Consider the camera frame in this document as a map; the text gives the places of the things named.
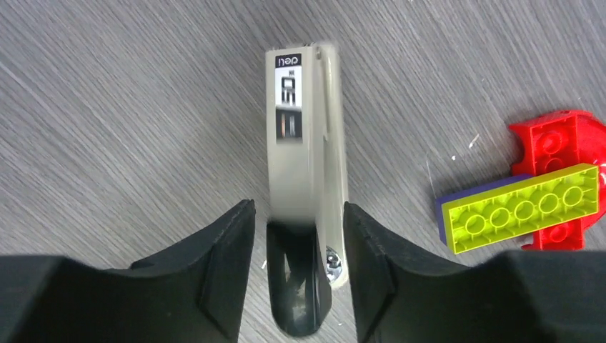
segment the table surface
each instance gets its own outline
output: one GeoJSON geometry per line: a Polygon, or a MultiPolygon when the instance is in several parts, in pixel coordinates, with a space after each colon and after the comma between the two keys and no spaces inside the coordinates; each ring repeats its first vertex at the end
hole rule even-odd
{"type": "MultiPolygon", "coordinates": [[[[351,201],[464,264],[524,239],[455,257],[434,197],[507,176],[512,122],[606,119],[606,1],[287,2],[3,1],[0,252],[127,267],[254,199],[240,342],[289,342],[262,269],[267,49],[340,45],[351,201]]],[[[606,247],[603,224],[586,237],[606,247]]],[[[348,287],[305,340],[332,341],[355,341],[348,287]]]]}

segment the lego stud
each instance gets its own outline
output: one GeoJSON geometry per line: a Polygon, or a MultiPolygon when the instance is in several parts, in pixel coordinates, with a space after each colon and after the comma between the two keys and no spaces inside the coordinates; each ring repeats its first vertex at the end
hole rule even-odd
{"type": "Polygon", "coordinates": [[[537,147],[542,153],[552,155],[562,150],[568,144],[568,138],[565,132],[549,131],[539,138],[537,147]]]}
{"type": "Polygon", "coordinates": [[[507,209],[517,220],[528,220],[535,212],[535,206],[532,202],[522,198],[513,198],[507,203],[507,209]]]}
{"type": "Polygon", "coordinates": [[[558,202],[560,202],[557,195],[544,192],[539,189],[532,193],[530,199],[535,204],[538,204],[539,211],[541,211],[543,214],[549,214],[555,211],[557,209],[558,202]]]}
{"type": "Polygon", "coordinates": [[[568,230],[570,225],[568,223],[556,225],[547,229],[547,234],[550,237],[550,240],[554,243],[560,243],[568,237],[568,230]]]}
{"type": "Polygon", "coordinates": [[[506,208],[495,205],[486,206],[482,214],[488,218],[489,224],[495,229],[500,229],[507,225],[511,215],[506,208]]]}
{"type": "Polygon", "coordinates": [[[343,266],[341,264],[341,258],[336,251],[331,247],[326,247],[326,276],[330,283],[339,279],[343,272],[343,266]]]}
{"type": "Polygon", "coordinates": [[[486,219],[473,211],[465,211],[461,214],[459,222],[468,234],[479,234],[486,227],[486,219]]]}
{"type": "Polygon", "coordinates": [[[562,202],[566,207],[577,206],[583,200],[583,190],[579,186],[559,184],[553,192],[562,198],[562,202]]]}
{"type": "Polygon", "coordinates": [[[558,159],[557,157],[547,159],[542,163],[543,174],[555,172],[556,170],[560,170],[564,168],[564,161],[558,159]]]}

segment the red lego brick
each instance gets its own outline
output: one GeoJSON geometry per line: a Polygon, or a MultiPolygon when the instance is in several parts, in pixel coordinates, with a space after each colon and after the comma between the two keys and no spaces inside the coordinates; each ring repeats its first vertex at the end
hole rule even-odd
{"type": "Polygon", "coordinates": [[[600,168],[600,211],[592,216],[550,227],[533,234],[534,242],[522,248],[578,250],[585,245],[584,230],[606,212],[606,126],[590,112],[556,111],[510,125],[524,145],[524,158],[512,166],[512,174],[534,176],[579,163],[600,168]]]}
{"type": "Polygon", "coordinates": [[[579,219],[554,225],[532,234],[532,244],[522,246],[524,250],[581,250],[585,247],[583,228],[579,219]]]}
{"type": "Polygon", "coordinates": [[[510,125],[524,145],[524,158],[512,174],[537,176],[579,164],[578,112],[557,111],[510,125]]]}

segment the black label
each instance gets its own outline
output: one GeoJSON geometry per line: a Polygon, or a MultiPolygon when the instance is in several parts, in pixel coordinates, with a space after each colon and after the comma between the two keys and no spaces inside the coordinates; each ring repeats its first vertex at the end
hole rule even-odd
{"type": "Polygon", "coordinates": [[[290,54],[276,56],[276,68],[284,68],[288,66],[300,66],[301,54],[290,54]]]}
{"type": "Polygon", "coordinates": [[[276,109],[276,139],[303,139],[301,111],[276,109]]]}

